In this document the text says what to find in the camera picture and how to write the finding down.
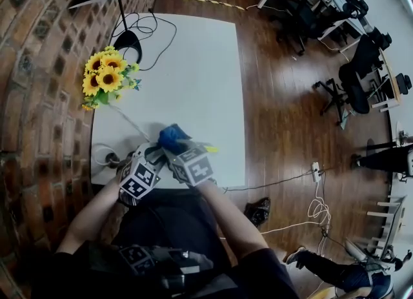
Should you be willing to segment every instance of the yellow flower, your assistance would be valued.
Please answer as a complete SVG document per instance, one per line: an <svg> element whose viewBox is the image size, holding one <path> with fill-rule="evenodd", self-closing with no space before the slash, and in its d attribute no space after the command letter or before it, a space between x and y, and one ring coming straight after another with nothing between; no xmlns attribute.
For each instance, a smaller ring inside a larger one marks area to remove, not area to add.
<svg viewBox="0 0 413 299"><path fill-rule="evenodd" d="M101 66L102 57L103 57L102 52L99 52L98 54L94 54L92 57L90 57L90 59L88 60L86 64L86 70L88 70L89 72L97 72L99 70L99 67Z"/></svg>
<svg viewBox="0 0 413 299"><path fill-rule="evenodd" d="M139 65L138 65L137 63L133 63L133 64L131 65L131 67L132 67L132 70L133 70L134 72L137 72L137 71L139 70Z"/></svg>
<svg viewBox="0 0 413 299"><path fill-rule="evenodd" d="M110 92L116 90L122 84L123 76L119 73L119 68L111 66L104 67L101 73L96 76L99 86L105 91Z"/></svg>
<svg viewBox="0 0 413 299"><path fill-rule="evenodd" d="M99 91L99 83L96 80L96 74L91 73L86 76L86 78L83 80L83 93L86 96L96 96L97 92Z"/></svg>
<svg viewBox="0 0 413 299"><path fill-rule="evenodd" d="M85 104L82 104L82 107L83 107L85 110L93 110L92 107L89 107L89 106L87 106L87 105L85 105Z"/></svg>
<svg viewBox="0 0 413 299"><path fill-rule="evenodd" d="M125 69L127 64L126 60L123 60L119 54L106 54L102 58L102 65L118 68L121 72Z"/></svg>

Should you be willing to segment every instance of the yellow and black tape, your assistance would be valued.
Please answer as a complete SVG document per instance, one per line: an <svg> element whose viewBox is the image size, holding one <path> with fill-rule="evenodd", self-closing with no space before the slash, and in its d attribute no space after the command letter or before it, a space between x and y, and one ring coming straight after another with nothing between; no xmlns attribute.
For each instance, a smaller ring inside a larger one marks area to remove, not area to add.
<svg viewBox="0 0 413 299"><path fill-rule="evenodd" d="M243 8L243 7L240 7L240 6L237 6L237 5L231 5L231 4L224 3L224 2L218 2L218 1L212 1L212 0L187 0L187 1L208 2L208 3L212 3L212 4L225 5L227 7L234 7L234 8L237 8L238 10L246 11L246 8Z"/></svg>

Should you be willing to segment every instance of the green leaf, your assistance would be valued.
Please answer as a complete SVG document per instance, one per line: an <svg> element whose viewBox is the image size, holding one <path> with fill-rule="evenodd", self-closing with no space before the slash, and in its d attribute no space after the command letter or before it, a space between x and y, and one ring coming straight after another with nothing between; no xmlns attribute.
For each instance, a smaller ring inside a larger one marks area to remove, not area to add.
<svg viewBox="0 0 413 299"><path fill-rule="evenodd" d="M97 99L104 105L109 105L109 94L103 90L97 93Z"/></svg>

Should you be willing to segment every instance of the artificial flower bouquet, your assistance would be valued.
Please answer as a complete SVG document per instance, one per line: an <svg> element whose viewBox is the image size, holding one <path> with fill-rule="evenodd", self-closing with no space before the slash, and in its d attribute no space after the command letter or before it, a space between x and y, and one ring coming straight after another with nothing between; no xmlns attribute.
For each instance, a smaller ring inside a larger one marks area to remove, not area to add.
<svg viewBox="0 0 413 299"><path fill-rule="evenodd" d="M131 72L137 72L139 65L128 65L122 56L112 46L94 54L85 67L83 93L85 99L82 107L86 110L97 108L100 104L108 105L111 100L121 97L120 91L124 88L139 90L140 79L132 79Z"/></svg>

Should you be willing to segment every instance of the lamp stand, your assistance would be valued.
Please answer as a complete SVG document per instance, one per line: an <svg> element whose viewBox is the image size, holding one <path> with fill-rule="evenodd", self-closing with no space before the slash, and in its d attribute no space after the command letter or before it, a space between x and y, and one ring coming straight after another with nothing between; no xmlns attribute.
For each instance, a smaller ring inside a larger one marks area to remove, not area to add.
<svg viewBox="0 0 413 299"><path fill-rule="evenodd" d="M126 25L125 13L123 12L122 0L117 0L119 7L121 9L122 21L125 26L125 31L118 37L114 43L114 48L116 50L121 50L122 48L133 48L137 52L136 63L140 63L142 60L142 47L137 36L128 29Z"/></svg>

